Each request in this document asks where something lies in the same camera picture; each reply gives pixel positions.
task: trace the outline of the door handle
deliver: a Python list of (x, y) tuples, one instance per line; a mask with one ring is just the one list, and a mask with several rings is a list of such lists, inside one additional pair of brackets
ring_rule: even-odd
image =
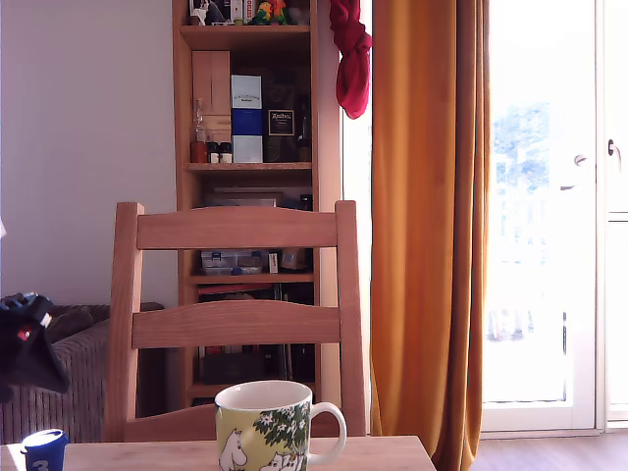
[[(580, 167), (582, 166), (582, 164), (587, 160), (587, 157), (585, 155), (582, 154), (578, 154), (573, 158), (573, 163), (576, 165), (576, 167)], [(560, 191), (566, 191), (568, 189), (573, 189), (577, 186), (577, 184), (564, 184), (563, 186), (560, 187)]]
[(617, 152), (617, 162), (619, 165), (619, 172), (621, 172), (621, 152), (619, 151), (619, 147), (615, 145), (612, 139), (608, 140), (608, 155), (612, 155)]

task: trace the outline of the glass door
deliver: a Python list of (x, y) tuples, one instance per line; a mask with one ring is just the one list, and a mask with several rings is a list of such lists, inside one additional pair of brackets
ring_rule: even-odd
[(595, 11), (491, 2), (484, 431), (594, 427)]
[(606, 376), (608, 420), (628, 420), (628, 2), (604, 3)]

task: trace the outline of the wooden table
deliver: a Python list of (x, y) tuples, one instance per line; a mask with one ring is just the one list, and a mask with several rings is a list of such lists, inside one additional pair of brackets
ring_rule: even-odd
[[(331, 449), (336, 439), (313, 439), (312, 451)], [(24, 471), (20, 445), (0, 450), (0, 470)], [(68, 445), (64, 471), (217, 471), (215, 442)], [(434, 465), (416, 437), (350, 438), (334, 463), (311, 467), (336, 471), (434, 471)]]

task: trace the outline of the orange curtain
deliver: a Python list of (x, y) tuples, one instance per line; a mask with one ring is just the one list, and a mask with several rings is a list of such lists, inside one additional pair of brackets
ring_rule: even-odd
[(373, 433), (473, 462), (482, 416), (488, 0), (374, 0)]

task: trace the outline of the blue cup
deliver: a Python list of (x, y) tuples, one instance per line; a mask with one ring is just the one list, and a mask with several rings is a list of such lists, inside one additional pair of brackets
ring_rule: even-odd
[(63, 471), (63, 457), (70, 441), (62, 430), (44, 430), (22, 441), (26, 471)]

